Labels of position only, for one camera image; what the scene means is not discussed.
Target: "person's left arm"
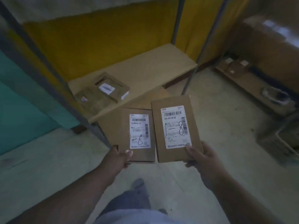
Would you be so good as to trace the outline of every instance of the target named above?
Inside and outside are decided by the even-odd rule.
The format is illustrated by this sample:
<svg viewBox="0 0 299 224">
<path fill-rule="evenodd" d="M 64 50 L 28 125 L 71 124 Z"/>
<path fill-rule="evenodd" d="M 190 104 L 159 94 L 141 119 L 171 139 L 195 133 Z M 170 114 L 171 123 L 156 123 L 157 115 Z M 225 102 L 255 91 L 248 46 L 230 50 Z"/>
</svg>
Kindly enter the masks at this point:
<svg viewBox="0 0 299 224">
<path fill-rule="evenodd" d="M 101 164 L 66 188 L 24 211 L 12 223 L 78 223 L 83 224 L 115 177 L 127 165 L 133 152 L 118 153 L 113 147 Z"/>
</svg>

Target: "floor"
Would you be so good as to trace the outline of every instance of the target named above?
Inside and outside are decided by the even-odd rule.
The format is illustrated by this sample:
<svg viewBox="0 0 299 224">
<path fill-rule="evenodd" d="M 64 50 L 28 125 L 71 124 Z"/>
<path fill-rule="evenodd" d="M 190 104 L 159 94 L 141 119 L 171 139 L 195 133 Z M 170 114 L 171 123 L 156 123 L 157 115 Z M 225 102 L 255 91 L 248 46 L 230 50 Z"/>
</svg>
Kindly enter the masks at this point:
<svg viewBox="0 0 299 224">
<path fill-rule="evenodd" d="M 179 95 L 185 81 L 169 89 Z M 299 221 L 298 168 L 279 166 L 255 142 L 273 119 L 247 94 L 209 68 L 195 75 L 187 91 L 202 140 L 250 193 L 285 223 Z M 107 148 L 89 131 L 74 135 L 57 129 L 0 156 L 0 223 L 64 188 L 95 168 Z M 87 223 L 105 205 L 143 178 L 153 209 L 165 208 L 185 223 L 228 223 L 214 195 L 195 169 L 182 162 L 132 164 L 110 186 Z"/>
</svg>

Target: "forearm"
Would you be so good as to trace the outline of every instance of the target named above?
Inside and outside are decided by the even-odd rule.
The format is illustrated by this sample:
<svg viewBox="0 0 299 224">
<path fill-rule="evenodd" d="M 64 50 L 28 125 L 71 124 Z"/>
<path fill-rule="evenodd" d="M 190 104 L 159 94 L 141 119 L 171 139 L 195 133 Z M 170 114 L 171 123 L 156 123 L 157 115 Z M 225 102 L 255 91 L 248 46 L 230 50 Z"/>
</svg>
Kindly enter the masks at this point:
<svg viewBox="0 0 299 224">
<path fill-rule="evenodd" d="M 99 166 L 9 223 L 85 223 L 112 182 Z"/>
<path fill-rule="evenodd" d="M 220 180 L 213 193 L 231 224 L 281 223 L 229 174 Z"/>
</svg>

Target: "barcode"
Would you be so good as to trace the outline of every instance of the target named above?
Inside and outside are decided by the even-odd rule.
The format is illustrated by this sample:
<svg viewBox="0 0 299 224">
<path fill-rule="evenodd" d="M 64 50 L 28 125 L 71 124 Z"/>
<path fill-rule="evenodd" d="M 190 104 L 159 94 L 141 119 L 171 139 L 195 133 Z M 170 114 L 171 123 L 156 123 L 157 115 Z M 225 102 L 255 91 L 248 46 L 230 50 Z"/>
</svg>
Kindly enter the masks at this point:
<svg viewBox="0 0 299 224">
<path fill-rule="evenodd" d="M 145 121 L 145 119 L 132 119 L 132 121 Z"/>
<path fill-rule="evenodd" d="M 164 113 L 164 116 L 175 116 L 175 115 L 179 115 L 179 114 L 182 114 L 182 112 L 181 111 L 167 112 L 167 113 Z"/>
<path fill-rule="evenodd" d="M 188 134 L 188 128 L 187 128 L 185 117 L 182 117 L 182 123 L 183 123 L 184 134 Z"/>
<path fill-rule="evenodd" d="M 145 124 L 145 137 L 146 138 L 149 137 L 149 127 L 148 127 L 148 124 Z"/>
</svg>

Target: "dark pants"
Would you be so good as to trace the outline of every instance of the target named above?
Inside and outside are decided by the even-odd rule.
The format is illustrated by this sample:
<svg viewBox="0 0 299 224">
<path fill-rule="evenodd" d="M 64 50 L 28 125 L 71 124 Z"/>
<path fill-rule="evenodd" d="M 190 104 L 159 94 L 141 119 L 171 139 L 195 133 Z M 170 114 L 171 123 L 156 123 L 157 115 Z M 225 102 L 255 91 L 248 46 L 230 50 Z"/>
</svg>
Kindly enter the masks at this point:
<svg viewBox="0 0 299 224">
<path fill-rule="evenodd" d="M 118 209 L 151 209 L 151 206 L 148 195 L 129 190 L 111 200 L 99 216 Z"/>
</svg>

